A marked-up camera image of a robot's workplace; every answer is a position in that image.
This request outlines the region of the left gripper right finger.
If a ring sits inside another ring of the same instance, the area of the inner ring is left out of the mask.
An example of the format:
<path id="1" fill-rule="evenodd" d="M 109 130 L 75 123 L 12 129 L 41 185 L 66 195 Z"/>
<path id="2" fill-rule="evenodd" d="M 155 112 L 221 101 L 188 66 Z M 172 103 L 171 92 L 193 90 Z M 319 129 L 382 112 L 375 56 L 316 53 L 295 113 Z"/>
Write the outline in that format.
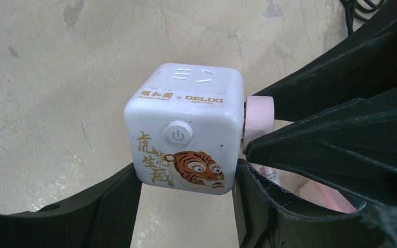
<path id="1" fill-rule="evenodd" d="M 239 159 L 233 202 L 240 247 L 397 247 L 397 207 L 347 214 L 285 190 Z"/>

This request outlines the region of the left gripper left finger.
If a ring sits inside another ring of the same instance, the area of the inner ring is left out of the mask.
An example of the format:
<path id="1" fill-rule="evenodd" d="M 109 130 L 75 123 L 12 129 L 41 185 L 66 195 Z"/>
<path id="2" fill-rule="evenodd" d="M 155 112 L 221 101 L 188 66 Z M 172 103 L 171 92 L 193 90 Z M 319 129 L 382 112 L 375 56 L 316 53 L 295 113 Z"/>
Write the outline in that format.
<path id="1" fill-rule="evenodd" d="M 0 247 L 130 247 L 141 186 L 130 164 L 36 212 L 0 214 Z"/>

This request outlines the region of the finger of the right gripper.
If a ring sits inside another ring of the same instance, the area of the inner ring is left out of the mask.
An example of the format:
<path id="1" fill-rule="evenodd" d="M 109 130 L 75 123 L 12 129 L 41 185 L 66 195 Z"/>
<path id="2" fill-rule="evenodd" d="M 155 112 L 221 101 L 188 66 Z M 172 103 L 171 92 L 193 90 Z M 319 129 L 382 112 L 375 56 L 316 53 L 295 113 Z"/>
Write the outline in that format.
<path id="1" fill-rule="evenodd" d="M 246 156 L 375 205 L 397 206 L 397 87 L 258 138 Z"/>
<path id="2" fill-rule="evenodd" d="M 274 98 L 276 119 L 299 121 L 395 87 L 397 1 L 387 1 L 342 42 L 258 94 Z"/>

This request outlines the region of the pink round power strip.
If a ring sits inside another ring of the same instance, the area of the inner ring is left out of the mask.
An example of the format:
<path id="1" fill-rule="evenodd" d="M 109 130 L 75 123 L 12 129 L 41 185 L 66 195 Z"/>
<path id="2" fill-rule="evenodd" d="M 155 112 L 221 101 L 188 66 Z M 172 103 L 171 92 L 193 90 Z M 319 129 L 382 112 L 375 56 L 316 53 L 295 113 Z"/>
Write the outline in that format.
<path id="1" fill-rule="evenodd" d="M 337 190 L 309 180 L 299 189 L 299 196 L 316 205 L 343 213 L 354 213 L 357 209 Z"/>

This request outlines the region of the white cube power socket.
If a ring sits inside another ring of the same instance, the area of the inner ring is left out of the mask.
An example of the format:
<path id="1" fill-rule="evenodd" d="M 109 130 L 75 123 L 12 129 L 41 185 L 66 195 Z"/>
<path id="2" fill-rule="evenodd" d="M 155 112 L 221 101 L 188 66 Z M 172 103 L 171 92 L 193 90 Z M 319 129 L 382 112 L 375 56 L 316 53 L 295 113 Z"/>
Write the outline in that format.
<path id="1" fill-rule="evenodd" d="M 244 114 L 238 70 L 162 64 L 124 108 L 136 176 L 156 187 L 226 194 L 235 182 Z"/>

